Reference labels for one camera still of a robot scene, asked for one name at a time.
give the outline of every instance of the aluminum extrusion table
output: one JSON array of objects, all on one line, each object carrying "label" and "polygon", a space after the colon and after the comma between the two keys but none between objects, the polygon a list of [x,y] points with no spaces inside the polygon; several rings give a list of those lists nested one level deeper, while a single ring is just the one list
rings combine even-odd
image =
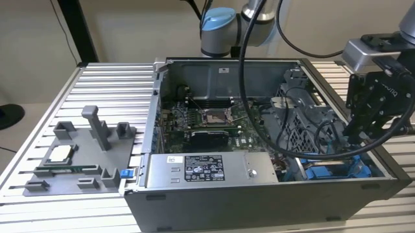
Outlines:
[{"label": "aluminum extrusion table", "polygon": [[[349,71],[335,62],[313,62],[345,99]],[[129,166],[140,162],[145,119],[153,84],[152,64],[95,63],[77,68],[39,124],[0,176],[0,232],[140,232],[119,193],[24,197],[29,171],[40,164],[53,141],[52,128],[71,120],[87,127],[84,105],[97,105],[108,126],[128,121],[137,128]],[[415,180],[415,136],[392,138],[384,148]],[[239,229],[228,233],[395,233],[415,232],[415,182],[389,200],[373,201],[345,222]]]}]

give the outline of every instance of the black office chair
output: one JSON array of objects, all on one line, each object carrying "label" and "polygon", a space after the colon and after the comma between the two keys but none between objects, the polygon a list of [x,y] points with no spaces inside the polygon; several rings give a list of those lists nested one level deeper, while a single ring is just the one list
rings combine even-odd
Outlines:
[{"label": "black office chair", "polygon": [[0,106],[0,130],[15,125],[24,117],[24,109],[20,105],[7,104]]}]

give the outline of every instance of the power supply label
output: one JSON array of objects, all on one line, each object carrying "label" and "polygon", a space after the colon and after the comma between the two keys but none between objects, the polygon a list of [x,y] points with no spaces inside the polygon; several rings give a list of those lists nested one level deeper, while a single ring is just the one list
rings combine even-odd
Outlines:
[{"label": "power supply label", "polygon": [[184,179],[187,182],[224,181],[221,155],[185,156]]}]

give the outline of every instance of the green circuit board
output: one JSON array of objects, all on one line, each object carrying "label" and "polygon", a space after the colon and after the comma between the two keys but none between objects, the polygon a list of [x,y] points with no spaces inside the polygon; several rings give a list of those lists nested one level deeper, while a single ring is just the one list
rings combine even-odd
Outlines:
[{"label": "green circuit board", "polygon": [[[261,120],[257,106],[251,108],[255,120]],[[227,152],[247,150],[249,152],[267,151],[263,141],[260,140],[244,107],[236,102],[227,109],[185,109],[177,107],[164,112],[164,148],[165,153],[188,153],[188,152]],[[215,151],[195,150],[188,148],[188,138],[192,132],[200,131],[225,131],[229,134],[228,144]]]}]

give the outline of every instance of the beige wall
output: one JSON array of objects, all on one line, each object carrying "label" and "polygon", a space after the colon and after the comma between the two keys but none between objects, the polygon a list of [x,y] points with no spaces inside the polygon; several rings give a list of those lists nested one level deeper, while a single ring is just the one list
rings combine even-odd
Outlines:
[{"label": "beige wall", "polygon": [[[388,33],[414,0],[291,0],[284,32],[292,43],[311,53],[328,54],[344,48],[349,38]],[[275,56],[304,57],[280,43]]]},{"label": "beige wall", "polygon": [[52,101],[73,69],[49,1],[0,1],[0,104]]},{"label": "beige wall", "polygon": [[[203,0],[196,0],[201,10]],[[216,0],[212,7],[241,9],[244,0]],[[155,57],[200,56],[199,20],[179,0],[81,0],[101,61],[151,62]],[[249,56],[265,56],[265,47]]]},{"label": "beige wall", "polygon": [[[333,52],[351,37],[391,32],[414,0],[285,0],[284,31],[304,50]],[[197,19],[179,0],[80,0],[103,62],[199,56]],[[240,9],[244,0],[216,0]],[[284,43],[248,56],[300,56]],[[0,103],[52,101],[75,68],[48,0],[0,1]]]}]

